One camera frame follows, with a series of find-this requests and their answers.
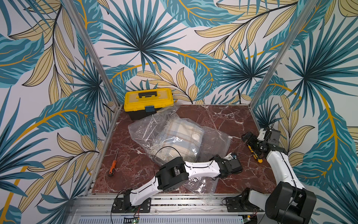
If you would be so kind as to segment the beige plaid blanket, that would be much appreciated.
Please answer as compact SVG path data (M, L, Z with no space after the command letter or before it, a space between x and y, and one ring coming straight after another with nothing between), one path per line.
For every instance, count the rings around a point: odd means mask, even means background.
M194 133L200 135L199 141L192 139ZM185 161L196 162L203 135L204 130L189 119L170 119L155 140L155 162L163 165L178 156Z

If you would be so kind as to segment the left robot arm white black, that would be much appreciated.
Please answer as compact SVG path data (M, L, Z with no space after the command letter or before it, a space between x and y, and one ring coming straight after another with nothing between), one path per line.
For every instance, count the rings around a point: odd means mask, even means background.
M188 162L176 157L162 165L154 177L137 189L124 193L123 209L128 211L140 206L146 199L161 193L170 192L184 185L188 180L199 177L226 178L243 171L238 158L215 156L208 162Z

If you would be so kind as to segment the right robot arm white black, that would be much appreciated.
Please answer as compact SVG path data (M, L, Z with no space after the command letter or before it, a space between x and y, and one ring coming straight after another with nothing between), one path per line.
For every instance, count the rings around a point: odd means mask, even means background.
M258 136L252 132L241 136L257 162L268 162L277 183L270 195L246 188L241 203L263 210L269 219L280 224L307 224L317 197L295 175L287 150L279 145L280 136L281 132L272 128L262 128Z

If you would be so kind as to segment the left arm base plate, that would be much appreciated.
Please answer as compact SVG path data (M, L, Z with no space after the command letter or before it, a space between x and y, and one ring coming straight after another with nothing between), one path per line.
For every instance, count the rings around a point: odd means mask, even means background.
M149 213L151 210L152 199L146 199L141 205L132 205L129 199L116 198L112 205L111 212L115 214L119 213Z

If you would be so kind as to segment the clear plastic vacuum bag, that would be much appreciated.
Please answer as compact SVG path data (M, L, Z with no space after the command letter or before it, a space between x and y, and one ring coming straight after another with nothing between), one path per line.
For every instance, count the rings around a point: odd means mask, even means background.
M223 179L234 173L236 156L226 155L230 137L221 131L180 118L177 107L167 107L128 126L130 136L152 161L160 166L143 186L125 194L132 205L140 205L158 193L181 186L200 193L207 179Z

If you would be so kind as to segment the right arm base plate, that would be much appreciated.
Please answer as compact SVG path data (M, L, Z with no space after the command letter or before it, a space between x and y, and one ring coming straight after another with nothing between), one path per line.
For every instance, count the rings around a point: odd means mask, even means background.
M228 212L263 212L263 210L247 200L242 199L241 196L227 197L223 200Z

